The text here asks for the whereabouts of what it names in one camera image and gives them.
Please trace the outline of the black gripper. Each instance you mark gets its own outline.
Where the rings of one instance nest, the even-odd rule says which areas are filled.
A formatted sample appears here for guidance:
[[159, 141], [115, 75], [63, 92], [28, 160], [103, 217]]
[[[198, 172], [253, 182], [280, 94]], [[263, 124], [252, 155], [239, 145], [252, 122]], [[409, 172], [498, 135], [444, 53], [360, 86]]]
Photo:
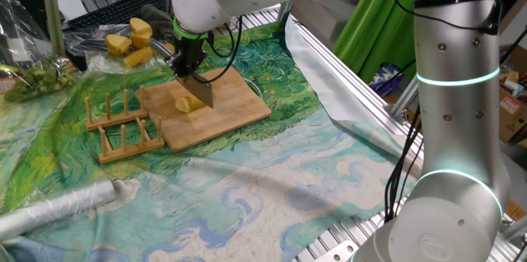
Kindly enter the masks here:
[[193, 73], [198, 74], [207, 54], [203, 50], [204, 40], [182, 39], [180, 52], [170, 61], [170, 67], [179, 78], [185, 78]]

